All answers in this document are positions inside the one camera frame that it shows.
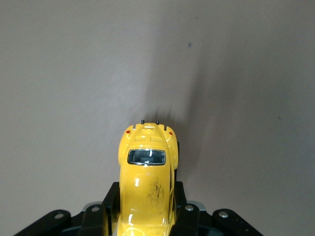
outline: yellow car body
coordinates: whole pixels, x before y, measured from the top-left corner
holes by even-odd
[[[173,226],[175,132],[163,124],[130,126],[119,146],[118,236],[166,236]]]

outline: toy car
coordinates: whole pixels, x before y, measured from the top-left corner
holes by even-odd
[[[145,123],[127,128],[119,145],[118,236],[167,236],[175,223],[174,182],[178,143],[168,126]]]

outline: rear window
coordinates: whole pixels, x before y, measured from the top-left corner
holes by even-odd
[[[134,165],[158,166],[165,164],[165,152],[152,149],[131,150],[128,163]]]

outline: white wall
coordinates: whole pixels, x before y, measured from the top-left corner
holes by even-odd
[[[1,1],[0,22],[0,235],[101,201],[143,118],[209,213],[314,233],[314,1]]]

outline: metal screw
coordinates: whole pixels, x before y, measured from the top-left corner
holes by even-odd
[[[187,206],[185,206],[185,209],[187,211],[192,211],[193,210],[193,206],[192,205],[187,205]]]
[[[222,218],[228,218],[228,214],[225,211],[220,211],[219,216]]]
[[[92,211],[92,212],[96,212],[96,211],[98,211],[98,210],[99,210],[99,207],[98,207],[98,206],[95,206],[95,207],[92,208],[91,211]]]
[[[59,214],[55,215],[54,218],[55,218],[56,220],[57,220],[57,219],[60,219],[60,218],[63,218],[63,214],[62,214],[62,213],[59,213]]]

